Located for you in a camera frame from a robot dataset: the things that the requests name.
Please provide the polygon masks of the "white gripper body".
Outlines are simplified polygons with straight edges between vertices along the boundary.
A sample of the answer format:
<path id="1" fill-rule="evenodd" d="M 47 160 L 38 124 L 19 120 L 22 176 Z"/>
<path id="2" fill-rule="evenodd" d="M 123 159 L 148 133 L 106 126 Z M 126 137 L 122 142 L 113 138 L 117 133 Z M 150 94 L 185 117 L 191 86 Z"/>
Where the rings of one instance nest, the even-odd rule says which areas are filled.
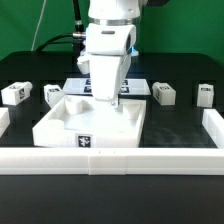
<path id="1" fill-rule="evenodd" d="M 117 99 L 131 65 L 129 50 L 136 42 L 134 25 L 106 26 L 90 23 L 86 48 L 77 59 L 83 74 L 90 74 L 92 95 L 98 101 Z"/>

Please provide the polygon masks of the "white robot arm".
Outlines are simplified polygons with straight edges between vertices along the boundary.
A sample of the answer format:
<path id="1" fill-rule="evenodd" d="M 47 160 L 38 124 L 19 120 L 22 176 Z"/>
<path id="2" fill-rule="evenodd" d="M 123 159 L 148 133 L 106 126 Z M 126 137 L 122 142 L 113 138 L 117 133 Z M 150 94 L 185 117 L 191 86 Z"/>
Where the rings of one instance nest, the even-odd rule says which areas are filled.
<path id="1" fill-rule="evenodd" d="M 90 74 L 92 95 L 118 105 L 118 95 L 131 65 L 137 39 L 134 24 L 143 6 L 163 6 L 169 0 L 90 0 L 85 49 L 77 59 L 83 74 Z"/>

